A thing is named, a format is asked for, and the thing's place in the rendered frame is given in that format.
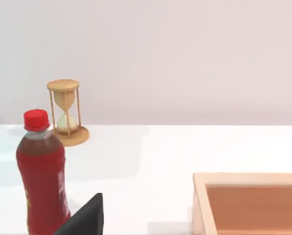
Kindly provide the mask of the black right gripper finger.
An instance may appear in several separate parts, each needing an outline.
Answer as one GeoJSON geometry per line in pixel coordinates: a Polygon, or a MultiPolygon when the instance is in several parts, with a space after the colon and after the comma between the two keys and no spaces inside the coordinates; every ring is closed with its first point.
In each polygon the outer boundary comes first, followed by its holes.
{"type": "Polygon", "coordinates": [[[97,193],[53,235],[103,235],[103,194],[97,193]]]}

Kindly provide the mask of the red bottle with red cap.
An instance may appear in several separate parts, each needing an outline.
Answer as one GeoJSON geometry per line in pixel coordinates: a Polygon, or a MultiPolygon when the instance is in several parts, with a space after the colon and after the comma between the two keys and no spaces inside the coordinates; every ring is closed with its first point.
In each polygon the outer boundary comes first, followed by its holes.
{"type": "Polygon", "coordinates": [[[65,191],[65,149],[49,130],[47,111],[34,109],[23,115],[26,134],[16,160],[27,205],[29,235],[54,235],[69,218],[65,191]]]}

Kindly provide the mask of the wooden hourglass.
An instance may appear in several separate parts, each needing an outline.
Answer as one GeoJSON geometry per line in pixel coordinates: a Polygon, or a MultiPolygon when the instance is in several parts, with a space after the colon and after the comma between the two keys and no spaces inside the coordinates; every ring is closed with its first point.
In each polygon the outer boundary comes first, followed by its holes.
{"type": "Polygon", "coordinates": [[[47,83],[49,90],[52,133],[64,146],[76,146],[86,142],[89,131],[81,123],[79,82],[58,79],[47,83]]]}

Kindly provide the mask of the shallow salmon-coloured box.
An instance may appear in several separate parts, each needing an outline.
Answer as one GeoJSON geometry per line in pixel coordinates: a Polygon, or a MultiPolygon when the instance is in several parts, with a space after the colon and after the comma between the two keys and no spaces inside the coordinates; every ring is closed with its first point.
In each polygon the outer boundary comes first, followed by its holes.
{"type": "Polygon", "coordinates": [[[192,235],[292,235],[292,173],[193,174],[192,235]]]}

